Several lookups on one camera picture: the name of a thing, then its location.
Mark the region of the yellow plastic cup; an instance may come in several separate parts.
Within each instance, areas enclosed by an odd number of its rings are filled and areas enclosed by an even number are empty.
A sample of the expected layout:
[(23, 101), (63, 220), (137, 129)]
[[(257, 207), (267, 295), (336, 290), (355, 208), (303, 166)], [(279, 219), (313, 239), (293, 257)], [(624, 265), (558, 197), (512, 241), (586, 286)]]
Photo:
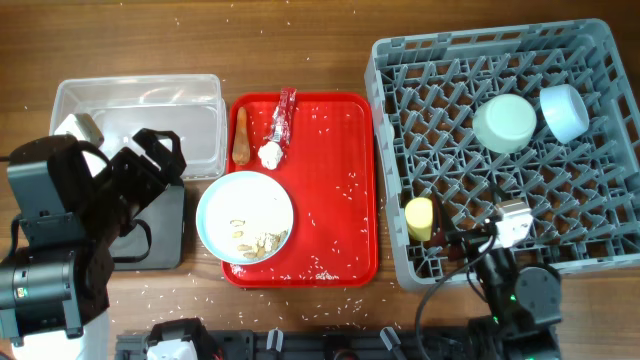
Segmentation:
[(434, 206), (430, 199), (417, 197), (405, 207), (405, 219), (411, 238), (419, 242), (429, 242), (433, 234)]

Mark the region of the light green bowl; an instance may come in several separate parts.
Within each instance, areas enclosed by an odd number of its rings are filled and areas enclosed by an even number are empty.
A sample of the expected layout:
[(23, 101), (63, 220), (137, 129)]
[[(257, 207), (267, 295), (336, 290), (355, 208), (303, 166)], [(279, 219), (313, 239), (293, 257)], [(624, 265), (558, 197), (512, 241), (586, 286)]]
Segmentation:
[(490, 151), (510, 154), (530, 142), (537, 118), (533, 106), (524, 98), (503, 94), (481, 105), (472, 121), (475, 137)]

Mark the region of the small light blue bowl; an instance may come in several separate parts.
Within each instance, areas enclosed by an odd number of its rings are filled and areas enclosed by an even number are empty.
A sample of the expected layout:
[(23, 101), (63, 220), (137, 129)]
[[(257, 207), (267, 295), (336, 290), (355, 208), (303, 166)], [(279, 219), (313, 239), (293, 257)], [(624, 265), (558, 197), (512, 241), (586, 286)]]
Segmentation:
[(546, 124), (560, 143), (569, 143), (589, 129), (586, 105), (573, 86), (543, 88), (539, 99)]

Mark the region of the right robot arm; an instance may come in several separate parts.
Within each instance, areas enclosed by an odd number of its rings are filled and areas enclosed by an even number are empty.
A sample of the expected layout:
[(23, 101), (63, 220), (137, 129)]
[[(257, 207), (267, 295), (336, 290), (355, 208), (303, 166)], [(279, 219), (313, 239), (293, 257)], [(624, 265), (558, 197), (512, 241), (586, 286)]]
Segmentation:
[(473, 272), (474, 291), (490, 314), (468, 321), (463, 342), (471, 359), (559, 359), (555, 326), (562, 321), (559, 272), (546, 264), (520, 266), (512, 248), (529, 235), (531, 208), (521, 199), (508, 200), (502, 191), (495, 213), (478, 227), (455, 228), (437, 195), (431, 197), (436, 231), (432, 239), (450, 248), (449, 258), (463, 265), (429, 288), (416, 311), (415, 333), (420, 351), (428, 358), (421, 317), (427, 301), (454, 276)]

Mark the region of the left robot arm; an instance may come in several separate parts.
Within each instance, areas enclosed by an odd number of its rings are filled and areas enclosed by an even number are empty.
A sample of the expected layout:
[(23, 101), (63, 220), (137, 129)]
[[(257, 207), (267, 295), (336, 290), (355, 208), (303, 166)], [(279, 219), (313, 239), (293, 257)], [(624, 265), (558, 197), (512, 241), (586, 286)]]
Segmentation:
[(172, 131), (148, 128), (112, 158), (72, 135), (53, 135), (14, 150), (7, 175), (20, 212), (1, 262), (1, 336), (17, 356), (97, 359), (108, 343), (107, 283), (119, 263), (119, 237), (140, 229), (141, 213), (182, 181), (186, 161)]

